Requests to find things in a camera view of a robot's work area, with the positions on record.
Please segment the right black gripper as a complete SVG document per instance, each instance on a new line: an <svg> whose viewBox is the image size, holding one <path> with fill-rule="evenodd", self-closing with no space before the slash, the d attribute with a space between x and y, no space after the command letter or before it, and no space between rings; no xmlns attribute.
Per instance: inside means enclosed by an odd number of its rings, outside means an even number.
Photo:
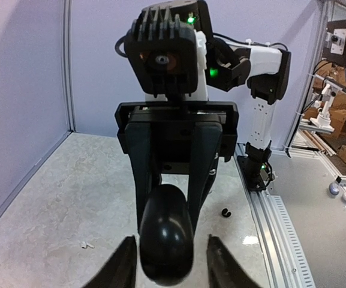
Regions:
<svg viewBox="0 0 346 288"><path fill-rule="evenodd" d="M130 158L136 188L137 230L148 194L163 174L188 175L192 229L215 181L219 158L230 161L239 112L231 101L127 102L115 111L117 137Z"/></svg>

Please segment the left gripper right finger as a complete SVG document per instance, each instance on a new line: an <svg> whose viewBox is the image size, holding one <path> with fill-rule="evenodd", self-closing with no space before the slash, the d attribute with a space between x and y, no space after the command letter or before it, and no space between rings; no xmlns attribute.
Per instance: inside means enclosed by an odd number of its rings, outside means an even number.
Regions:
<svg viewBox="0 0 346 288"><path fill-rule="evenodd" d="M218 236L209 234L206 257L209 287L260 287L240 266Z"/></svg>

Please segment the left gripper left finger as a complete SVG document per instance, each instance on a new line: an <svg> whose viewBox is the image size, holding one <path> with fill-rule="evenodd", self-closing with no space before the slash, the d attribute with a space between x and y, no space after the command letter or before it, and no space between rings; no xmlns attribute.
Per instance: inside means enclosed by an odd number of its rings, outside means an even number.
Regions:
<svg viewBox="0 0 346 288"><path fill-rule="evenodd" d="M131 288L136 286L137 245L135 236L126 236L85 288Z"/></svg>

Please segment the black oval charging case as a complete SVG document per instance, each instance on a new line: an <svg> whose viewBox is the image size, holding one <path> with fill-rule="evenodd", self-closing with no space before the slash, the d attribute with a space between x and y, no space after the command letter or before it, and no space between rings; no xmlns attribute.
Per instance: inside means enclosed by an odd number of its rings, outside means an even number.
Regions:
<svg viewBox="0 0 346 288"><path fill-rule="evenodd" d="M160 286L175 286L194 262L194 232L183 192L171 184L148 197L139 230L139 255L145 275Z"/></svg>

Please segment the black clip earbud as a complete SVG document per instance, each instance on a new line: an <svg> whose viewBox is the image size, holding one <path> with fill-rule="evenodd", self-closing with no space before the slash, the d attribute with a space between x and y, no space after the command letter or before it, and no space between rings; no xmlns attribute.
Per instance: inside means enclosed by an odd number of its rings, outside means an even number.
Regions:
<svg viewBox="0 0 346 288"><path fill-rule="evenodd" d="M221 215L224 217L224 218L228 218L231 216L231 212L227 209L227 208L224 208L222 211L221 211Z"/></svg>

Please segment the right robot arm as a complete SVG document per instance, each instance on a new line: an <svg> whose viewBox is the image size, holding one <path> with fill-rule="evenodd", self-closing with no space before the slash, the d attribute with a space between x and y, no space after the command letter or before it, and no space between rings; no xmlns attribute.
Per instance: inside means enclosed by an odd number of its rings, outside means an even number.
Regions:
<svg viewBox="0 0 346 288"><path fill-rule="evenodd" d="M133 170L138 228L149 219L149 195L161 189L164 174L188 175L188 195L181 201L196 226L219 158L234 155L237 105L210 101L208 86L225 92L249 88L254 122L237 163L248 191L266 189L273 179L273 112L290 72L285 46L238 42L213 32L205 1L167 1L142 9L115 51L129 60L145 92L143 102L121 103L115 113Z"/></svg>

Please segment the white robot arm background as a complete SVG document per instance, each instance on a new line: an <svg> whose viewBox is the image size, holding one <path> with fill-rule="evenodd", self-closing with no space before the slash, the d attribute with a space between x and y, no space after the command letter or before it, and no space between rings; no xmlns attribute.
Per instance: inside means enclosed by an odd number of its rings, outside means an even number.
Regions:
<svg viewBox="0 0 346 288"><path fill-rule="evenodd" d="M324 102L323 107L318 109L318 115L316 118L310 118L311 123L323 130L330 133L334 132L334 128L331 126L331 118L329 109L332 106L335 96L338 93L338 89L327 83L322 90L322 101Z"/></svg>

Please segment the white stem earbud front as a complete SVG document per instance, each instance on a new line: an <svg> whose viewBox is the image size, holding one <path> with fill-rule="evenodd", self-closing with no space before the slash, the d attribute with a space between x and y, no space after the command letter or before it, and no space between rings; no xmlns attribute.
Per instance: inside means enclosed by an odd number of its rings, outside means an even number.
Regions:
<svg viewBox="0 0 346 288"><path fill-rule="evenodd" d="M82 249L87 249L87 248L94 249L94 248L95 248L95 245L91 244L90 242L81 241L81 242L80 242L80 247L81 247Z"/></svg>

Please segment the black monitor on stand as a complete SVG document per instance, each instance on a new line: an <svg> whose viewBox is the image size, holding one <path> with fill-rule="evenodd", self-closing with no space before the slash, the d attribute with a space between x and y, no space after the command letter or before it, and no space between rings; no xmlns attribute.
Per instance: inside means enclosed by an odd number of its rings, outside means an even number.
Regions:
<svg viewBox="0 0 346 288"><path fill-rule="evenodd" d="M346 68L346 19L327 23L322 58Z"/></svg>

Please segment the aluminium front rail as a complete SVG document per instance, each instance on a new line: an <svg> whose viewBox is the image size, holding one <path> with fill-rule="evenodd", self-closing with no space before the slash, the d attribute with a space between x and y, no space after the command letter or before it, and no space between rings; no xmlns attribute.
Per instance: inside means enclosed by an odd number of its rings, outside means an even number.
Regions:
<svg viewBox="0 0 346 288"><path fill-rule="evenodd" d="M257 229L270 287L315 287L305 253L280 196L269 187L250 192L242 182Z"/></svg>

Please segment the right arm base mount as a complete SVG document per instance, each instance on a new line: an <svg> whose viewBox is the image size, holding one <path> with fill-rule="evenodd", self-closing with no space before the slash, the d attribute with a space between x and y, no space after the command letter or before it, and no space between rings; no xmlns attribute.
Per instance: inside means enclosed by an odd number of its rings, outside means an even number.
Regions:
<svg viewBox="0 0 346 288"><path fill-rule="evenodd" d="M249 192L261 192L276 179L273 167L269 162L252 161L246 156L237 156L243 181Z"/></svg>

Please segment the left aluminium frame post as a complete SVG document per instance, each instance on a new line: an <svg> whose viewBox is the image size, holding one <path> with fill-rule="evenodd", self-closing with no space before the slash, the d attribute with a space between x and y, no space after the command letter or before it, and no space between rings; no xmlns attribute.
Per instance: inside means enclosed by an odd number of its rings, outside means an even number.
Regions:
<svg viewBox="0 0 346 288"><path fill-rule="evenodd" d="M62 18L62 75L67 110L68 131L76 131L75 111L73 103L73 86L71 75L71 4L72 1L63 1Z"/></svg>

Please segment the aluminium frame post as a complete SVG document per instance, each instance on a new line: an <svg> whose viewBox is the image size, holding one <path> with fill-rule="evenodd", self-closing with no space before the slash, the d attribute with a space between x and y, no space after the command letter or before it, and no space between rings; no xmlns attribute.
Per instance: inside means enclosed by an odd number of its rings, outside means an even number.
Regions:
<svg viewBox="0 0 346 288"><path fill-rule="evenodd" d="M72 1L63 1L62 18L62 75L67 110L68 131L76 131L75 111L73 103L73 86L71 75L71 4Z"/></svg>
<svg viewBox="0 0 346 288"><path fill-rule="evenodd" d="M309 94L311 93L311 82L314 78L314 69L317 66L317 62L321 58L327 21L329 19L330 10L333 8L333 1L317 1L317 3L320 6L320 17L316 27L315 35L312 37L314 41L312 45L312 55L309 59L309 64L306 66L306 70L302 72L302 75L305 77L305 80L301 81L301 95L299 100L297 101L296 110L294 110L294 119L291 125L291 129L288 132L285 143L283 144L283 151L285 152L288 158L291 158L291 145L293 144L293 140L295 138L295 135L297 133L303 116L302 110L306 106Z"/></svg>

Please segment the right aluminium frame post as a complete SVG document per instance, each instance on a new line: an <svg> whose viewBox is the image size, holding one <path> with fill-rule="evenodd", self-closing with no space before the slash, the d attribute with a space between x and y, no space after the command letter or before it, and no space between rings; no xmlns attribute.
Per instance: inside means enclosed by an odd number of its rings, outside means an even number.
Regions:
<svg viewBox="0 0 346 288"><path fill-rule="evenodd" d="M291 125L291 129L288 132L285 143L283 144L283 151L285 152L288 158L291 158L291 145L293 144L293 140L295 138L295 135L297 133L303 116L302 110L306 106L309 94L311 93L311 82L314 78L314 69L317 66L317 62L321 58L327 21L329 19L330 10L333 8L333 1L317 1L317 3L320 6L320 17L316 27L315 35L312 37L314 41L312 45L312 55L309 59L309 64L306 66L306 70L302 72L302 75L305 77L305 80L301 81L301 95L299 100L297 101L296 110L294 110L294 119Z"/></svg>

